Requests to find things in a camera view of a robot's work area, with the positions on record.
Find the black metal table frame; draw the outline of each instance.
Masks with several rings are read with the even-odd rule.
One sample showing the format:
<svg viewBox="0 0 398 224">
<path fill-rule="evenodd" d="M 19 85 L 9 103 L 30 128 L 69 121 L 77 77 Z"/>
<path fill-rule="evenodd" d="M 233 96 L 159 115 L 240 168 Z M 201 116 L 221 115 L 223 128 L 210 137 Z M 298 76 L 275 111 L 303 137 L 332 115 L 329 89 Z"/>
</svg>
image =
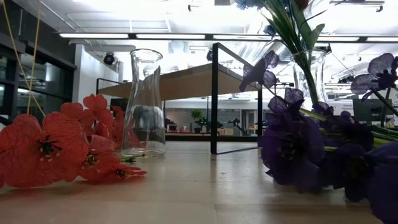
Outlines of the black metal table frame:
<svg viewBox="0 0 398 224">
<path fill-rule="evenodd" d="M 239 57 L 237 54 L 232 52 L 230 49 L 226 48 L 224 45 L 221 43 L 215 43 L 213 44 L 213 61 L 212 61 L 212 68 L 211 68 L 211 120 L 212 121 L 217 121 L 218 117 L 218 55 L 219 51 L 222 50 L 228 55 L 232 56 L 235 58 L 237 61 L 243 63 L 244 65 L 253 68 L 253 66 L 245 61 L 243 58 Z M 258 89 L 258 97 L 257 97 L 257 137 L 262 136 L 262 87 Z M 245 148 L 245 149 L 236 149 L 236 150 L 231 150 L 231 151 L 223 151 L 223 152 L 218 152 L 217 151 L 217 140 L 219 136 L 217 136 L 217 122 L 211 122 L 211 127 L 210 127 L 210 152 L 213 155 L 220 155 L 220 154 L 226 154 L 226 153 L 231 153 L 231 152 L 241 152 L 241 151 L 246 151 L 246 150 L 251 150 L 251 149 L 257 149 L 258 147 L 250 147 L 250 148 Z"/>
</svg>

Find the ceiling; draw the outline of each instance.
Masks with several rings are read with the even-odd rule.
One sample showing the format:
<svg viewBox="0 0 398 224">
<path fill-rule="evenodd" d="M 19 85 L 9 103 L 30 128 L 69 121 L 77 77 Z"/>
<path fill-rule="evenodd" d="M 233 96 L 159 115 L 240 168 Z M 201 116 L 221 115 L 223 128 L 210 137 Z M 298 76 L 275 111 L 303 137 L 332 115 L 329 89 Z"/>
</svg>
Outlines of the ceiling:
<svg viewBox="0 0 398 224">
<path fill-rule="evenodd" d="M 32 14 L 37 14 L 38 0 L 14 0 Z M 172 32 L 213 34 L 263 34 L 267 22 L 256 11 L 240 11 L 234 0 L 41 0 L 42 20 L 60 32 Z M 397 0 L 372 0 L 380 4 L 340 4 L 332 0 L 312 0 L 307 17 L 322 10 L 326 13 L 312 19 L 310 25 L 325 23 L 323 35 L 398 35 Z M 208 63 L 207 49 L 213 42 L 185 41 L 188 50 L 175 54 L 168 40 L 92 40 L 87 50 L 103 55 L 109 49 L 135 45 L 151 48 L 164 55 L 164 71 L 179 70 Z M 283 46 L 266 46 L 262 42 L 224 42 L 249 63 L 255 62 L 269 49 L 283 52 Z M 326 57 L 325 82 L 337 83 L 349 74 L 366 72 L 368 62 L 385 52 L 398 53 L 397 44 L 332 44 L 333 53 Z M 225 64 L 242 73 L 243 65 L 227 56 Z M 293 82 L 291 68 L 283 64 L 276 68 L 282 82 Z"/>
</svg>

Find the fluorescent light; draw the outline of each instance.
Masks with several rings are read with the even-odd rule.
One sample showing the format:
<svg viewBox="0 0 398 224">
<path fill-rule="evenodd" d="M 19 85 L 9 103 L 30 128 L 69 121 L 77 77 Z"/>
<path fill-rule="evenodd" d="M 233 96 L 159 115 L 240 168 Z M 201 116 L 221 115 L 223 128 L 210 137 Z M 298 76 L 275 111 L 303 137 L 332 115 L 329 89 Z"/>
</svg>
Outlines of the fluorescent light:
<svg viewBox="0 0 398 224">
<path fill-rule="evenodd" d="M 204 39 L 204 34 L 136 34 L 138 39 Z"/>
<path fill-rule="evenodd" d="M 63 38 L 71 39 L 128 39 L 128 34 L 85 34 L 85 33 L 72 33 L 60 34 Z"/>
<path fill-rule="evenodd" d="M 357 42 L 359 37 L 333 37 L 333 36 L 323 36 L 319 37 L 318 41 L 323 42 Z"/>
<path fill-rule="evenodd" d="M 377 41 L 377 42 L 398 42 L 398 37 L 368 37 L 366 41 Z"/>
<path fill-rule="evenodd" d="M 214 35 L 218 40 L 272 40 L 268 35 Z"/>
</svg>

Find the table surface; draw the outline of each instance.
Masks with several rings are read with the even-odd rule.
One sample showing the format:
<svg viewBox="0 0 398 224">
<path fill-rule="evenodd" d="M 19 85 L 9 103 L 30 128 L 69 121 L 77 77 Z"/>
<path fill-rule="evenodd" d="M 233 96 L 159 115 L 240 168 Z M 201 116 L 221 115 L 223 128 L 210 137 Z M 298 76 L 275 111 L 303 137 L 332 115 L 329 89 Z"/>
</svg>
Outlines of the table surface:
<svg viewBox="0 0 398 224">
<path fill-rule="evenodd" d="M 222 151 L 255 143 L 218 145 Z M 257 149 L 211 156 L 208 142 L 168 142 L 165 157 L 136 166 L 148 171 L 145 179 L 0 189 L 0 223 L 381 223 L 367 202 L 346 203 L 341 190 L 298 194 L 273 183 Z"/>
</svg>

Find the glass bottle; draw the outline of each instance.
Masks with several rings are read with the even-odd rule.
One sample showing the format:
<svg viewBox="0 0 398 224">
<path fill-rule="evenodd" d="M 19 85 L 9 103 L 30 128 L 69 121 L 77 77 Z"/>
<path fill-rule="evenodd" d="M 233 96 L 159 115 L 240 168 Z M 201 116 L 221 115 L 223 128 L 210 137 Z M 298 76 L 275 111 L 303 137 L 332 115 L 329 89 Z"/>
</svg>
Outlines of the glass bottle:
<svg viewBox="0 0 398 224">
<path fill-rule="evenodd" d="M 312 109 L 312 101 L 310 89 L 308 87 L 306 76 L 312 76 L 315 82 L 315 89 L 317 91 L 318 101 L 328 103 L 328 97 L 323 84 L 323 67 L 325 66 L 326 53 L 323 50 L 308 50 L 293 54 L 290 61 L 293 63 L 294 73 L 294 87 L 303 91 L 304 103 L 303 108 L 306 110 Z M 298 60 L 305 58 L 310 65 L 310 71 L 304 72 L 298 65 Z"/>
<path fill-rule="evenodd" d="M 123 156 L 161 156 L 165 153 L 165 120 L 160 99 L 159 60 L 155 50 L 130 53 L 132 87 L 124 119 Z"/>
</svg>

